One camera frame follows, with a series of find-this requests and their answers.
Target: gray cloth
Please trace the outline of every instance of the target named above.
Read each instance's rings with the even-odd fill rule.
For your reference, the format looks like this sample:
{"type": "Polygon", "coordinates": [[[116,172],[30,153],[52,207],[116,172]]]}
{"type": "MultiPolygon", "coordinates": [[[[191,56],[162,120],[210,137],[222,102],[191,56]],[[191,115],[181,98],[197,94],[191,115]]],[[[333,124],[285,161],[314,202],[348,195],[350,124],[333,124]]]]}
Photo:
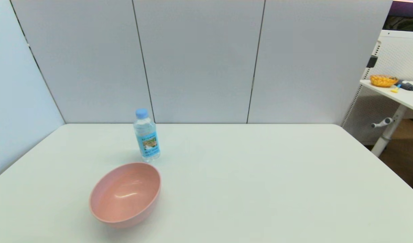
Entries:
{"type": "Polygon", "coordinates": [[[400,79],[400,80],[396,83],[396,85],[401,84],[401,87],[400,87],[400,88],[413,91],[413,84],[403,83],[403,81],[404,81],[404,80],[401,80],[401,79],[400,79]]]}

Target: desk leg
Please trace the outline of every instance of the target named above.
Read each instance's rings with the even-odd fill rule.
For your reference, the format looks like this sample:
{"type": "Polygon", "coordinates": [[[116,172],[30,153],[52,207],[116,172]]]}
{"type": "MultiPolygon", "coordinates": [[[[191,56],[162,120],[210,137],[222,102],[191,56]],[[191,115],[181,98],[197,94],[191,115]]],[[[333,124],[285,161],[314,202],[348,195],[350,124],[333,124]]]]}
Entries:
{"type": "Polygon", "coordinates": [[[371,150],[371,152],[374,155],[376,155],[376,157],[379,157],[382,151],[384,151],[388,142],[391,140],[391,136],[393,135],[394,131],[397,129],[398,125],[403,119],[403,116],[406,110],[407,110],[407,107],[404,105],[400,105],[398,109],[396,110],[396,113],[392,117],[394,119],[394,122],[387,126],[387,129],[385,129],[384,133],[382,133],[381,137],[378,139],[375,146],[371,150]]]}

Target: bowl rim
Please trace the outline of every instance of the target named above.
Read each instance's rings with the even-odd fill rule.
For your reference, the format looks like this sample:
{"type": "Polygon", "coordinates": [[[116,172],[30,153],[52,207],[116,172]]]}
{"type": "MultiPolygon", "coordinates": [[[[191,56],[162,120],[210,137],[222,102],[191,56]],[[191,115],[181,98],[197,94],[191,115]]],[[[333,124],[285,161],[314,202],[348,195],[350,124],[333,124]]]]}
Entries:
{"type": "Polygon", "coordinates": [[[160,175],[159,170],[158,170],[156,167],[154,167],[153,165],[150,165],[150,164],[145,163],[145,162],[133,162],[133,163],[124,164],[124,165],[118,166],[117,168],[109,171],[109,172],[106,173],[102,178],[100,178],[99,181],[97,181],[97,183],[95,184],[94,188],[92,189],[92,191],[91,191],[91,193],[90,193],[90,195],[89,195],[89,210],[91,211],[91,214],[92,214],[96,219],[100,220],[100,221],[103,222],[103,223],[111,223],[111,224],[112,224],[112,223],[122,223],[122,222],[125,222],[125,221],[128,221],[128,220],[131,220],[132,218],[134,218],[134,217],[142,214],[144,211],[146,211],[146,209],[148,209],[148,208],[151,206],[151,204],[153,204],[153,203],[156,201],[157,197],[159,196],[159,193],[160,193],[160,189],[161,189],[161,188],[162,188],[162,177],[161,177],[161,175],[160,175]],[[122,167],[124,167],[124,166],[129,166],[129,165],[132,165],[132,164],[146,164],[146,165],[150,166],[151,168],[153,168],[154,171],[157,172],[157,175],[159,176],[159,188],[157,189],[157,192],[156,192],[156,194],[154,195],[154,198],[153,198],[153,199],[151,200],[151,202],[149,202],[148,205],[147,205],[144,209],[142,209],[139,213],[137,213],[137,214],[135,214],[135,215],[133,215],[133,216],[127,218],[127,219],[119,220],[119,221],[103,220],[102,218],[98,217],[98,216],[94,213],[94,211],[92,210],[92,206],[91,206],[92,194],[94,193],[94,191],[95,191],[95,189],[97,188],[97,186],[99,185],[99,183],[100,183],[105,177],[107,177],[110,173],[114,172],[114,170],[120,169],[120,168],[122,168],[122,167]]]}

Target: blue bottle cap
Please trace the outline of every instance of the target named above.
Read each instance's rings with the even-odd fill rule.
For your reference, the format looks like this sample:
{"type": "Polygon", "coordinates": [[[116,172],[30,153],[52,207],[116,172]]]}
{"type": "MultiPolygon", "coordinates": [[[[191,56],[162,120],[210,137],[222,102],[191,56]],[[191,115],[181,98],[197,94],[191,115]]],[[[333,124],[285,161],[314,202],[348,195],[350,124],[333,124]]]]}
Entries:
{"type": "Polygon", "coordinates": [[[137,109],[136,110],[136,118],[145,119],[147,117],[148,117],[148,111],[146,109],[137,109]]]}

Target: orange bowl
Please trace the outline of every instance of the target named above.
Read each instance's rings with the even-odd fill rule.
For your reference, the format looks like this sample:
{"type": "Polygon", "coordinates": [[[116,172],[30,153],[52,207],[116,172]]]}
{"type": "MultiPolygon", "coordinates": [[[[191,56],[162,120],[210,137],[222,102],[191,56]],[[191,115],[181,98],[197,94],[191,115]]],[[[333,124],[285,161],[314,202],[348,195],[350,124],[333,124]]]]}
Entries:
{"type": "Polygon", "coordinates": [[[130,163],[106,174],[95,185],[89,208],[98,220],[127,228],[145,220],[156,206],[160,174],[147,163],[130,163]]]}

